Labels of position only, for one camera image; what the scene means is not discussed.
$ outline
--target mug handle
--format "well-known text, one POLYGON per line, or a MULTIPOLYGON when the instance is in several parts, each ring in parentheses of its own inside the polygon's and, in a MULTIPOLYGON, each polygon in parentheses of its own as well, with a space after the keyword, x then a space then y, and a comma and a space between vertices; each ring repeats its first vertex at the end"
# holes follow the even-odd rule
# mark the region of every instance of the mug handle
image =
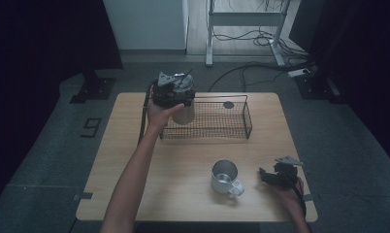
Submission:
POLYGON ((243 194, 244 191, 245 191, 245 188, 239 180, 235 180, 234 182, 232 182, 232 188, 229 189, 229 192, 231 194, 236 195, 236 196, 241 196, 241 194, 243 194))

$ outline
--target power strip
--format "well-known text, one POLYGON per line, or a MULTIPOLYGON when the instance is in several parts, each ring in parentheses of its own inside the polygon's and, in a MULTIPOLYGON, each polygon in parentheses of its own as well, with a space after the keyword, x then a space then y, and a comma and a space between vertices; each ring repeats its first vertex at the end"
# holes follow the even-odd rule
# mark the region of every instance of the power strip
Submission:
POLYGON ((309 74, 310 74, 309 69, 301 69, 301 70, 288 72, 288 77, 289 78, 295 78, 295 77, 298 77, 298 76, 305 76, 305 75, 309 75, 309 74))

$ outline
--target black stand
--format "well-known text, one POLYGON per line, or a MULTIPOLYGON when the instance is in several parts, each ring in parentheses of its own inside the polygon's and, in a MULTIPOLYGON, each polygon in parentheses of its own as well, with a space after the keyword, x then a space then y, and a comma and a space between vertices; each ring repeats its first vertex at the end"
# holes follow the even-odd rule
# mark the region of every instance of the black stand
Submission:
POLYGON ((108 100, 115 84, 115 78, 98 78, 95 71, 86 69, 82 72, 85 78, 78 95, 74 95, 71 104, 83 104, 86 100, 108 100))
POLYGON ((353 20, 363 0, 357 0, 349 8, 345 20, 328 45, 324 55, 318 60, 318 70, 312 77, 296 78, 297 86, 303 99, 324 99, 332 103, 344 103, 343 98, 332 81, 332 63, 335 51, 342 41, 349 23, 353 20))

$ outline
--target metal rack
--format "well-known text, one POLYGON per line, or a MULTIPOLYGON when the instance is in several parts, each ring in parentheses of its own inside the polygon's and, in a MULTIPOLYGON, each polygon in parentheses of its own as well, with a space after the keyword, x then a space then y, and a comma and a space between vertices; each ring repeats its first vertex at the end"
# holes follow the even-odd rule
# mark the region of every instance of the metal rack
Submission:
POLYGON ((285 65, 280 54, 278 41, 291 0, 286 0, 285 7, 278 13, 216 13, 213 11, 213 1, 210 0, 210 11, 208 13, 207 66, 212 66, 212 28, 214 26, 276 26, 274 39, 270 40, 271 50, 277 65, 285 65))
POLYGON ((211 97, 195 97, 195 118, 185 125, 170 119, 160 138, 249 138, 252 121, 246 102, 247 95, 214 96, 212 101, 209 100, 211 97))

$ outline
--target black cable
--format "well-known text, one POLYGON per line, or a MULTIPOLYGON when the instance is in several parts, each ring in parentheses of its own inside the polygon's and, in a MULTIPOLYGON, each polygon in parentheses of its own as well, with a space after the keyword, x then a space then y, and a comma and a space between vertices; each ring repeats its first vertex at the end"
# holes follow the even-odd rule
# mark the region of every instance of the black cable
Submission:
POLYGON ((294 65, 294 66, 289 66, 289 67, 279 67, 279 66, 276 66, 276 65, 271 65, 271 64, 268 64, 268 63, 261 63, 261 62, 249 62, 249 63, 246 63, 244 66, 240 66, 240 67, 236 67, 234 69, 231 69, 231 70, 225 72, 220 77, 218 77, 211 84, 210 88, 208 89, 208 92, 211 92, 212 88, 216 85, 216 83, 218 83, 220 80, 222 80, 226 75, 230 74, 231 72, 237 71, 237 70, 242 70, 242 69, 249 68, 249 67, 262 67, 262 68, 267 68, 267 69, 272 69, 272 70, 277 70, 277 71, 282 71, 282 72, 288 72, 288 71, 308 68, 309 66, 313 66, 313 65, 314 65, 314 61, 313 60, 308 60, 308 61, 303 62, 301 64, 294 65))
POLYGON ((72 233, 72 231, 75 228, 75 224, 77 224, 77 221, 78 221, 78 219, 77 219, 77 217, 75 217, 74 221, 71 224, 71 228, 69 228, 69 231, 68 231, 69 233, 72 233))
POLYGON ((259 83, 273 83, 273 82, 275 82, 276 81, 276 79, 280 76, 280 75, 282 75, 282 74, 284 74, 286 71, 281 71, 281 72, 279 72, 277 75, 275 75, 271 80, 267 80, 267 81, 258 81, 258 82, 255 82, 255 83, 248 83, 248 84, 245 84, 244 86, 245 87, 247 87, 247 86, 249 86, 249 85, 254 85, 254 84, 259 84, 259 83))
MULTIPOLYGON (((214 11, 214 4, 215 4, 215 0, 211 0, 212 1, 212 11, 214 11)), ((268 10, 268 7, 269 7, 269 4, 270 4, 270 1, 269 0, 264 0, 261 5, 265 2, 265 11, 268 10)), ((281 0, 281 3, 279 4, 280 6, 280 10, 282 11, 282 6, 283 6, 283 3, 284 3, 284 0, 281 0)), ((278 7, 275 7, 275 1, 274 1, 274 6, 272 7, 273 8, 273 11, 275 9, 277 9, 278 7)), ((243 35, 241 36, 237 36, 237 37, 231 37, 231 36, 228 36, 228 35, 222 35, 222 34, 216 34, 215 31, 214 31, 214 28, 211 29, 212 30, 212 35, 214 38, 216 38, 216 40, 218 41, 231 41, 231 40, 240 40, 240 41, 248 41, 248 40, 252 40, 253 41, 253 44, 256 45, 256 46, 270 46, 271 43, 270 43, 270 40, 274 38, 274 34, 271 34, 271 33, 268 33, 268 32, 265 32, 265 31, 262 31, 261 30, 261 26, 259 27, 258 30, 252 30, 252 31, 249 31, 249 32, 246 32, 244 33, 243 35), (244 38, 245 36, 249 35, 250 33, 253 33, 253 32, 258 32, 258 36, 256 37, 253 37, 253 38, 244 38)), ((298 57, 301 57, 301 58, 308 58, 309 55, 306 51, 304 50, 296 50, 296 49, 293 49, 293 48, 290 48, 286 42, 284 40, 282 40, 281 38, 278 39, 278 44, 279 46, 281 47, 282 51, 287 54, 287 55, 293 55, 293 56, 298 56, 298 57)))
POLYGON ((256 11, 255 11, 255 12, 257 12, 257 11, 259 10, 259 8, 264 4, 265 1, 266 1, 266 0, 262 0, 262 3, 259 4, 259 6, 258 6, 258 8, 256 8, 256 11))
POLYGON ((149 102, 149 98, 150 98, 150 90, 152 88, 152 86, 156 83, 156 80, 150 82, 149 86, 147 87, 146 89, 146 96, 145 96, 145 100, 144 100, 144 105, 143 105, 143 115, 142 115, 142 118, 141 118, 141 130, 140 130, 140 136, 138 138, 138 144, 140 143, 140 141, 143 139, 144 137, 144 132, 145 132, 145 126, 146 126, 146 110, 147 110, 147 103, 149 102))
POLYGON ((245 76, 244 76, 244 72, 247 68, 251 67, 250 65, 253 65, 253 64, 259 64, 255 61, 251 61, 251 62, 248 62, 245 64, 245 66, 240 70, 240 76, 241 76, 241 89, 243 92, 246 92, 246 80, 245 80, 245 76))
POLYGON ((297 180, 297 182, 299 183, 299 187, 301 189, 301 190, 298 190, 298 188, 295 186, 294 183, 292 183, 292 181, 289 179, 288 176, 286 176, 283 173, 281 173, 281 174, 289 182, 289 187, 292 188, 295 191, 295 194, 297 194, 298 200, 299 200, 301 208, 302 208, 302 212, 304 213, 304 216, 307 216, 307 205, 305 204, 304 195, 303 195, 304 191, 303 191, 303 188, 302 188, 301 181, 299 179, 297 180))
POLYGON ((232 9, 233 12, 235 12, 234 8, 231 6, 231 0, 228 0, 229 7, 232 9))

